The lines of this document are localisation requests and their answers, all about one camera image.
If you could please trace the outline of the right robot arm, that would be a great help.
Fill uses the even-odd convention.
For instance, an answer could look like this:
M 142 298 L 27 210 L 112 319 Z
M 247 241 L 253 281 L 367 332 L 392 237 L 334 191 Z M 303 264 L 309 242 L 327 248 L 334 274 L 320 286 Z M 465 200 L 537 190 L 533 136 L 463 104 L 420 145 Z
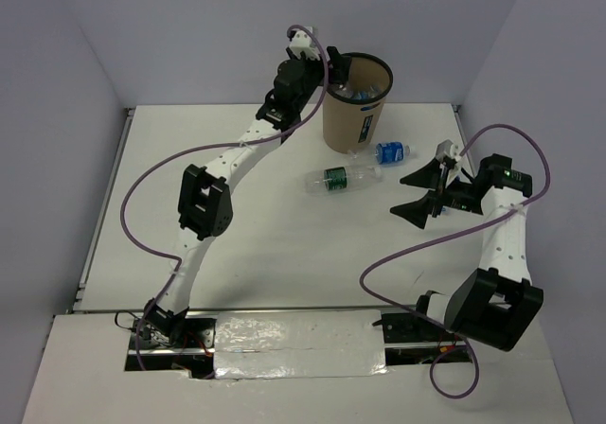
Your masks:
M 418 228 L 444 207 L 480 215 L 487 225 L 477 268 L 452 295 L 420 299 L 412 329 L 419 338 L 432 340 L 446 327 L 509 352 L 544 302 L 544 292 L 532 285 L 526 265 L 524 202 L 532 195 L 532 178 L 513 169 L 511 158 L 500 154 L 484 158 L 472 178 L 450 178 L 453 169 L 453 160 L 433 159 L 401 178 L 401 184 L 426 193 L 390 210 Z

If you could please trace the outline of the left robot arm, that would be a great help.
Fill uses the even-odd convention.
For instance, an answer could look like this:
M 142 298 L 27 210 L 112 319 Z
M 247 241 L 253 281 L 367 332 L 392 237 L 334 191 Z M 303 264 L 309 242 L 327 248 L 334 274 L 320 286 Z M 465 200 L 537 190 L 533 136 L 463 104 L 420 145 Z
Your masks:
M 348 80 L 351 58 L 331 46 L 288 50 L 277 68 L 272 89 L 255 119 L 234 143 L 220 144 L 221 154 L 204 166 L 186 167 L 179 191 L 179 235 L 167 258 L 172 271 L 167 285 L 143 311 L 144 324 L 163 346 L 178 345 L 186 334 L 186 315 L 196 275 L 211 243 L 233 220 L 231 195 L 243 177 L 279 148 L 301 124 L 302 111 L 317 87 Z

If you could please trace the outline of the crushed blue label bottle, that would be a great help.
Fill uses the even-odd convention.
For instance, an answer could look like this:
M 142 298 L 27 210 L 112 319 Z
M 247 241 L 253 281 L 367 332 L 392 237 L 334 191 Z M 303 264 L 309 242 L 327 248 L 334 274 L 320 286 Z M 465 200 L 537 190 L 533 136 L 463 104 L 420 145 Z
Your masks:
M 381 97 L 384 93 L 384 88 L 378 84 L 371 84 L 366 89 L 360 90 L 357 94 L 360 100 L 371 100 Z

